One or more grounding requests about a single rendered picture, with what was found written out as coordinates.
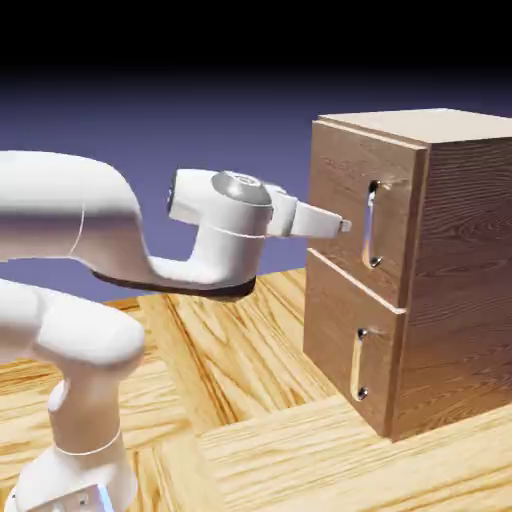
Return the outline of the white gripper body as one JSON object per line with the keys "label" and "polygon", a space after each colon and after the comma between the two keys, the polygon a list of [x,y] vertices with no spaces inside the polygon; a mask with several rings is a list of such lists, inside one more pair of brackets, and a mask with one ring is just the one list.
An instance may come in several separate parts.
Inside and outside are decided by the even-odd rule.
{"label": "white gripper body", "polygon": [[305,238],[335,238],[344,229],[344,219],[333,212],[298,202],[290,235]]}

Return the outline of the light wood cabinet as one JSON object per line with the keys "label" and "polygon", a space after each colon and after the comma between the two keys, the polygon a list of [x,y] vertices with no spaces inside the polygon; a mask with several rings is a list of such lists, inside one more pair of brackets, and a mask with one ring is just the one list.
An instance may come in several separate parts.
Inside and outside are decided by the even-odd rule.
{"label": "light wood cabinet", "polygon": [[512,403],[512,118],[447,108],[315,121],[428,149],[394,441]]}

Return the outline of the wooden cabinet door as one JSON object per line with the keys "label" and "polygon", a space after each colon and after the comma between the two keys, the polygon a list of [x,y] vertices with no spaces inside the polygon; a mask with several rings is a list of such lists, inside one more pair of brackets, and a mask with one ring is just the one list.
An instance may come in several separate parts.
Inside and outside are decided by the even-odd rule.
{"label": "wooden cabinet door", "polygon": [[[346,271],[310,249],[307,253],[304,353],[360,416],[382,437],[391,416],[406,310],[396,308]],[[354,338],[366,328],[360,383],[367,397],[350,393]]]}
{"label": "wooden cabinet door", "polygon": [[[310,194],[312,205],[352,223],[348,233],[311,246],[396,308],[408,300],[418,207],[428,149],[416,141],[343,127],[312,125]],[[362,262],[368,186],[379,180],[375,199],[373,269]]]}

